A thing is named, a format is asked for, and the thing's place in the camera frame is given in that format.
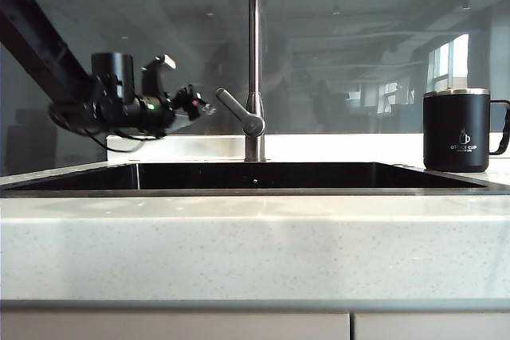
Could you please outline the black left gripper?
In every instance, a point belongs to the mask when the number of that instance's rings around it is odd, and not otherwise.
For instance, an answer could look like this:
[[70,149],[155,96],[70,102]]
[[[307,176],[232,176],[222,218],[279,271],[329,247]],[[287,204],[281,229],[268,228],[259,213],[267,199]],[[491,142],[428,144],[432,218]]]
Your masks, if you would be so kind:
[[201,119],[200,115],[212,116],[217,108],[205,100],[200,99],[198,92],[191,84],[180,88],[171,99],[174,109],[182,109],[186,114],[176,114],[173,122],[168,127],[168,133],[173,134],[185,127],[189,127]]

